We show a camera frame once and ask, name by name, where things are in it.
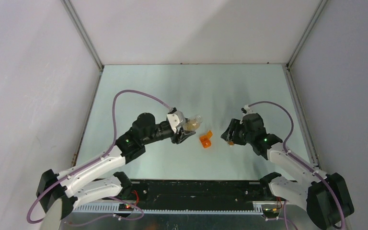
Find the clear pill bottle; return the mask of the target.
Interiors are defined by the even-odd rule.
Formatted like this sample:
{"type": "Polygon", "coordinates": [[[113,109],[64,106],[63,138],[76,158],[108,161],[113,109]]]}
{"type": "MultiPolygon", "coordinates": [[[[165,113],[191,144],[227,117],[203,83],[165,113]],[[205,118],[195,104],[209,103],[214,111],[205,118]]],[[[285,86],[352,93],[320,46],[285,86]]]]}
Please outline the clear pill bottle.
{"type": "Polygon", "coordinates": [[[186,131],[196,131],[200,127],[202,122],[203,118],[200,115],[186,118],[185,123],[183,124],[183,129],[186,131]]]}

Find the orange pill organizer box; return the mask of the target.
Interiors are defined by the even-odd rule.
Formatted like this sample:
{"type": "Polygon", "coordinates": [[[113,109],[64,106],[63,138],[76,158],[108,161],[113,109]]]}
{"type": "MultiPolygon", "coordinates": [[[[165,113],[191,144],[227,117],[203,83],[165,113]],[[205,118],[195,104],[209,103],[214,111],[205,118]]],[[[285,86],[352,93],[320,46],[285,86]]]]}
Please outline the orange pill organizer box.
{"type": "Polygon", "coordinates": [[[203,148],[209,148],[209,147],[211,147],[211,145],[212,145],[212,142],[211,142],[211,138],[212,138],[212,136],[213,136],[213,133],[212,133],[212,131],[211,130],[209,130],[208,132],[206,132],[204,135],[201,135],[200,137],[199,137],[199,140],[200,140],[200,142],[201,142],[201,145],[202,145],[202,147],[203,148]]]}

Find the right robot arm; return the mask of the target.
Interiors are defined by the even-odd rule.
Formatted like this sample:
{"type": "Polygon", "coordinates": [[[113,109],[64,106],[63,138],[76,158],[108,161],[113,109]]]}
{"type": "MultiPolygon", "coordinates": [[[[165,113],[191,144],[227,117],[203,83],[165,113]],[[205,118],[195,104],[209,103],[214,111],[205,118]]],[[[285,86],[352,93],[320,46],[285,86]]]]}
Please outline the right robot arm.
{"type": "Polygon", "coordinates": [[[276,164],[293,181],[277,172],[260,179],[260,196],[272,200],[276,196],[300,207],[321,230],[337,223],[346,226],[345,218],[355,211],[342,175],[329,174],[291,151],[281,138],[266,131],[262,117],[245,114],[241,120],[231,119],[221,138],[231,145],[249,144],[254,153],[276,164]]]}

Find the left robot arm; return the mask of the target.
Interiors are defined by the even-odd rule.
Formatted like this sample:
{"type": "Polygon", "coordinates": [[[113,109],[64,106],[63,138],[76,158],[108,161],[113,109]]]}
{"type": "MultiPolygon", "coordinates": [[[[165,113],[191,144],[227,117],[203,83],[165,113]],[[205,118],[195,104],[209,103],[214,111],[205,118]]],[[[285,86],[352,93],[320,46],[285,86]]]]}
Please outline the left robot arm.
{"type": "Polygon", "coordinates": [[[99,177],[140,157],[148,144],[168,138],[173,144],[184,142],[196,133],[201,123],[201,116],[186,118],[176,109],[158,124],[153,114],[142,113],[109,150],[84,165],[59,173],[52,170],[44,172],[36,192],[37,201],[48,212],[55,201],[61,200],[60,218],[64,219],[77,207],[92,201],[116,196],[128,199],[132,195],[132,183],[124,172],[115,172],[105,179],[99,177]]]}

